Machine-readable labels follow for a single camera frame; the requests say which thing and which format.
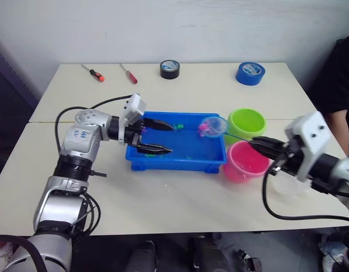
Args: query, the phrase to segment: blue plastic tray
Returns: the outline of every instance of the blue plastic tray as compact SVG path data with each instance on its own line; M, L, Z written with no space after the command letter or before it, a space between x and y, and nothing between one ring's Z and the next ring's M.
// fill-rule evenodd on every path
M147 128L142 134L142 143L164 145L173 152L164 155L147 155L137 152L128 146L126 159L132 162L131 169L204 171L218 173L220 165L227 161L224 137L201 137L198 126L215 113L177 113L177 112L145 112L144 117L163 120L173 127L174 131L160 131Z

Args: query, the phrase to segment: red screwdriver handle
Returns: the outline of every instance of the red screwdriver handle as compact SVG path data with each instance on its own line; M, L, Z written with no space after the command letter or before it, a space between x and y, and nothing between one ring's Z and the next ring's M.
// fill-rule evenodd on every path
M138 83L138 80L136 79L136 77L135 77L132 73L130 73L129 71L127 71L127 75L128 75L129 79L131 80L131 82L132 82L133 84Z
M105 81L104 76L102 74L100 74L100 73L97 73L94 69L90 70L90 74L93 75L94 77L96 77L97 80L100 81L100 82L104 82Z

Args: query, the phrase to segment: white table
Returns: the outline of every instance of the white table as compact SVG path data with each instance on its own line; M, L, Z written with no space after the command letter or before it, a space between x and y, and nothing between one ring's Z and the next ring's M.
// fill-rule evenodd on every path
M265 135L286 140L288 120L268 122ZM60 136L71 124L60 125ZM335 142L329 153L343 157ZM232 184L217 175L189 171L132 172L125 148L103 142L93 169L107 178L90 177L89 193L102 208L94 235L170 232L268 231L347 226L339 220L283 221L262 204L261 179ZM58 154L53 124L28 124L0 175L0 234L32 235L33 214ZM280 195L269 185L273 210L283 215L349 216L335 197L314 190L299 196Z
M173 80L161 78L159 64L127 64L138 79L133 85L118 64L87 65L102 73L97 82L87 70L76 64L62 64L39 102L30 122L53 122L68 107L91 107L117 96L138 92L148 111L213 112L227 118L237 108L258 110L265 119L294 119L315 110L306 93L285 63L262 63L266 73L257 86L237 82L239 63L183 63ZM121 102L100 107L120 115ZM75 111L61 121L74 120Z

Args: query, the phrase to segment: black tape roll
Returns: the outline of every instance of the black tape roll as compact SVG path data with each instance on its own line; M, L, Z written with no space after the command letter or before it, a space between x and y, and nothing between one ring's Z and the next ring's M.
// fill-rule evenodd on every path
M179 76L179 62L167 59L160 64L161 76L165 79L174 79Z

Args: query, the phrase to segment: black shirt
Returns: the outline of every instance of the black shirt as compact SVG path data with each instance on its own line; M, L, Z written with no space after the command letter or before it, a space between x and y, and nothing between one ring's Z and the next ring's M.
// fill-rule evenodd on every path
M349 37L337 42L308 95L323 115L348 110L349 127Z

